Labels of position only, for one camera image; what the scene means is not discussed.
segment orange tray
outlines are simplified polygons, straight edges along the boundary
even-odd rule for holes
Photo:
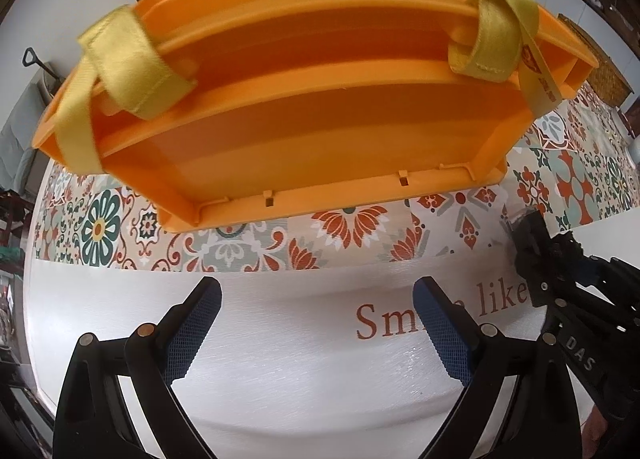
[[[228,226],[495,184],[532,122],[515,72],[454,74],[473,44],[465,0],[141,0],[158,53],[197,87],[150,121],[92,124],[106,172],[155,203],[164,229]],[[565,98],[597,66],[540,9],[536,41]],[[64,163],[52,101],[34,137]]]

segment green flower pattern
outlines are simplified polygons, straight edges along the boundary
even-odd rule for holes
[[[82,262],[86,265],[109,265],[120,233],[120,196],[105,190],[89,205],[80,230]]]
[[[607,175],[609,176],[609,193],[617,198],[622,211],[633,208],[633,201],[620,165],[613,158],[607,158]]]

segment yellow ribbon handle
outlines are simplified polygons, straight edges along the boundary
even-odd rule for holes
[[[449,43],[455,73],[504,82],[518,68],[520,90],[536,118],[562,101],[534,38],[538,32],[535,0],[466,0],[478,8],[478,37],[473,47]]]
[[[84,56],[63,94],[55,134],[69,171],[100,174],[91,97],[100,79],[118,107],[150,120],[182,99],[195,83],[175,73],[154,49],[140,19],[128,6],[116,8],[78,39]]]

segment screw head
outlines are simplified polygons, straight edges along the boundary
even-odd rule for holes
[[[493,324],[482,324],[480,330],[484,336],[494,337],[498,334],[498,328]]]
[[[80,340],[78,342],[80,343],[80,345],[86,346],[86,345],[89,345],[93,341],[94,341],[94,335],[92,335],[91,333],[84,333],[80,337]]]
[[[156,326],[153,324],[143,324],[138,329],[136,329],[136,333],[138,336],[149,336],[154,333],[156,330]]]
[[[556,340],[556,337],[553,336],[551,333],[544,333],[542,335],[542,341],[547,345],[556,345],[556,342],[558,340]]]

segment patterned tablecloth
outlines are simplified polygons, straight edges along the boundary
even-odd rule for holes
[[[640,204],[636,169],[612,120],[585,84],[539,118],[507,156],[495,186],[343,210],[167,233],[154,206],[110,176],[49,175],[34,258],[152,271],[281,271],[472,254],[508,243],[505,221],[525,206],[551,234]]]

